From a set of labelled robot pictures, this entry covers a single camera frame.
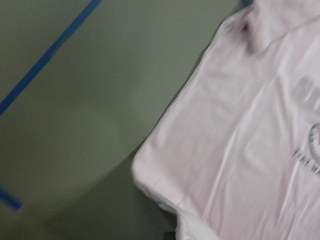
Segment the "blue tape grid lines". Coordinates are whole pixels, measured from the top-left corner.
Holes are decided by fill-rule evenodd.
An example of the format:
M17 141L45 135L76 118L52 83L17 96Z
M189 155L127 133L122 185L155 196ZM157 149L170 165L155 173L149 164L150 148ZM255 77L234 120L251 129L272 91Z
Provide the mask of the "blue tape grid lines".
M237 0L239 5L244 8L250 6L254 0ZM62 34L54 41L54 43L45 51L45 53L36 61L36 63L28 70L21 80L13 87L7 96L0 102L0 117L8 110L13 102L28 87L42 69L50 62L58 49L68 40L86 21L86 19L99 6L102 0L91 0L79 15L71 22L71 24L62 32ZM18 212L23 207L23 203L7 190L0 187L0 202L5 204L14 212Z

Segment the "pink Snoopy t-shirt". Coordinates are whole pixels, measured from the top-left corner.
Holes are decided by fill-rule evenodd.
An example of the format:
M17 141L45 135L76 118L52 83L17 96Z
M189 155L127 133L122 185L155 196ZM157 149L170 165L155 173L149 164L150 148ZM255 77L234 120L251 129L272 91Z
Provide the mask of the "pink Snoopy t-shirt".
M319 239L319 1L228 17L131 170L178 240Z

